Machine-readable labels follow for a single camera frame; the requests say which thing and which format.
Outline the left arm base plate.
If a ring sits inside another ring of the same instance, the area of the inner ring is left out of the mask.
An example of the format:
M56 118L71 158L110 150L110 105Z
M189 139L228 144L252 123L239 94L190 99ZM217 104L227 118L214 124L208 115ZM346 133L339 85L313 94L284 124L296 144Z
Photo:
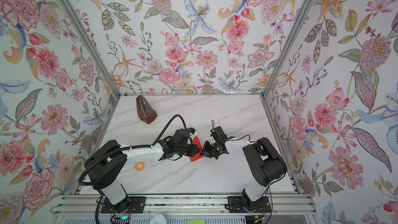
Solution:
M120 203L112 204L108 198L105 198L101 214L142 214L145 202L146 197L128 197L128 199L125 198Z

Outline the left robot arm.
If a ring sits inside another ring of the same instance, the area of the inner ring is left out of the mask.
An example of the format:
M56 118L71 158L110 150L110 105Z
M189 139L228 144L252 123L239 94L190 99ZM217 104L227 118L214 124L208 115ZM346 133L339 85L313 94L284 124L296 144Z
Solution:
M91 186L114 206L127 199L127 193L118 179L121 170L131 164L146 161L162 161L174 156L193 158L200 153L194 128L179 129L173 136L156 144L126 146L111 140L96 151L86 162L78 179L79 185Z

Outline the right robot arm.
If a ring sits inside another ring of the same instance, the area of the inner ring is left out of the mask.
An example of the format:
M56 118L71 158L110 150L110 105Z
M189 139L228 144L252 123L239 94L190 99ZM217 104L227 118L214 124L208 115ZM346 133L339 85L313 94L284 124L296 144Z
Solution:
M216 127L210 131L210 141L205 142L201 156L218 159L223 154L246 158L253 176L242 191L241 199L247 206L259 204L270 185L287 173L286 163L268 138L252 141L250 135L228 137L221 127Z

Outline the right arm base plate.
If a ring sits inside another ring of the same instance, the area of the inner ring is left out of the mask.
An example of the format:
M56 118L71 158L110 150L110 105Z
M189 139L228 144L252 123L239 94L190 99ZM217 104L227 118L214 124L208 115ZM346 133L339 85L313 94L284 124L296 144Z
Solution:
M252 202L247 197L229 196L227 204L224 208L229 213L271 213L271 204L268 197L262 197L259 200Z

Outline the red square paper sheet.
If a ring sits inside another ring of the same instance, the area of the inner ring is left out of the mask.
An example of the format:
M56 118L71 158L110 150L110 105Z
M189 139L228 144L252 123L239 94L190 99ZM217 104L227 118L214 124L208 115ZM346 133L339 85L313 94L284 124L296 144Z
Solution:
M202 148L201 142L197 136L195 136L193 138L191 146L193 148L193 157L190 157L190 161L195 162L195 161L203 158L203 156L201 155L203 148Z

